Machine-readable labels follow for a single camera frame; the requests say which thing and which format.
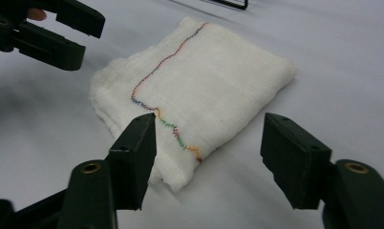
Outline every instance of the stitched thread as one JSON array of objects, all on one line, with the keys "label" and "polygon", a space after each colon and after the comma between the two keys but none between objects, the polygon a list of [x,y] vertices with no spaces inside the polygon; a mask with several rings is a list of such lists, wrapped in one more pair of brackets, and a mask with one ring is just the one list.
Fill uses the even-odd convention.
[{"label": "stitched thread", "polygon": [[190,39],[192,39],[193,37],[197,36],[198,33],[207,25],[208,23],[205,22],[203,23],[196,31],[195,33],[193,33],[191,36],[187,37],[185,40],[183,40],[183,42],[178,46],[177,50],[168,55],[167,57],[163,58],[161,60],[161,62],[157,65],[157,67],[151,71],[149,74],[147,74],[144,78],[141,79],[141,81],[138,83],[138,85],[135,87],[135,89],[133,89],[133,92],[132,92],[132,102],[136,105],[139,105],[141,108],[143,108],[144,110],[147,110],[149,112],[157,112],[157,118],[159,119],[160,123],[166,127],[166,128],[171,128],[172,129],[172,134],[174,136],[174,138],[177,140],[178,144],[180,145],[180,147],[183,149],[183,150],[187,150],[189,151],[190,153],[194,154],[195,155],[195,158],[199,161],[199,163],[202,163],[203,159],[202,159],[202,154],[201,154],[201,150],[199,149],[199,147],[195,147],[195,146],[189,146],[188,144],[185,143],[185,141],[182,139],[181,137],[181,134],[180,134],[180,130],[178,128],[178,126],[174,123],[170,123],[168,122],[167,120],[165,120],[163,118],[163,115],[162,115],[162,109],[160,107],[151,107],[151,106],[148,106],[147,104],[145,104],[144,102],[140,101],[140,100],[137,100],[136,99],[136,94],[138,92],[138,88],[139,86],[145,82],[148,78],[150,78],[151,75],[153,75],[161,66],[162,64],[171,59],[172,57],[174,57],[175,55],[177,55],[177,53],[184,47],[184,45],[186,44],[186,42],[188,42]]}]

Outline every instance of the black clamp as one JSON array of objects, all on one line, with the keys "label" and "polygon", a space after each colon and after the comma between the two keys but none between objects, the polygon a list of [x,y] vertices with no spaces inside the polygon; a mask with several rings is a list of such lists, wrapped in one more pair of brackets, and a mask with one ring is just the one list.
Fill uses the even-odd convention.
[{"label": "black clamp", "polygon": [[384,229],[384,180],[371,166],[330,162],[331,149],[287,117],[266,114],[261,156],[291,206],[325,202],[327,229]]},{"label": "black clamp", "polygon": [[155,119],[133,119],[104,160],[73,169],[66,190],[18,212],[0,199],[0,229],[116,229],[116,210],[141,209],[157,154]]},{"label": "black clamp", "polygon": [[104,16],[75,0],[1,0],[0,51],[14,48],[27,56],[62,70],[80,69],[85,47],[26,20],[29,8],[57,14],[56,21],[74,30],[99,38]]}]

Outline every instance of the folded white cloth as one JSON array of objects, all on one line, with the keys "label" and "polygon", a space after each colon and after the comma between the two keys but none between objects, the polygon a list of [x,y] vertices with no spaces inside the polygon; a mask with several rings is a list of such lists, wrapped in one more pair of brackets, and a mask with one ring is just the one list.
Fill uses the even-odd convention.
[{"label": "folded white cloth", "polygon": [[114,137],[136,116],[156,113],[150,182],[163,178],[177,192],[295,74],[291,62],[239,35],[184,18],[157,46],[96,73],[91,100]]}]

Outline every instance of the white background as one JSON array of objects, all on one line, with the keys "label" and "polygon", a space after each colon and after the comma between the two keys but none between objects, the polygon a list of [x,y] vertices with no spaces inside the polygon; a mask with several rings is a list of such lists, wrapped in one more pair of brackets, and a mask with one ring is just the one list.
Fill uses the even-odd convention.
[{"label": "white background", "polygon": [[317,211],[292,210],[260,146],[265,112],[287,116],[384,177],[384,0],[249,0],[246,11],[200,0],[83,0],[106,17],[101,39],[37,23],[87,47],[64,72],[17,51],[0,52],[0,198],[20,210],[68,184],[79,163],[114,143],[89,101],[90,78],[109,61],[158,44],[184,18],[217,23],[290,59],[295,79],[179,193],[150,186],[119,228],[323,228]]}]

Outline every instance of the fingertip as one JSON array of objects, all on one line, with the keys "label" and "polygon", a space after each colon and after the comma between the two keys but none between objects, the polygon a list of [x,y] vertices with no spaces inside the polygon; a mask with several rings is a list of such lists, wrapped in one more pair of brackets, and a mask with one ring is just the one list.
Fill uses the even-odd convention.
[{"label": "fingertip", "polygon": [[36,21],[43,21],[47,18],[47,14],[43,10],[28,9],[28,18]]}]

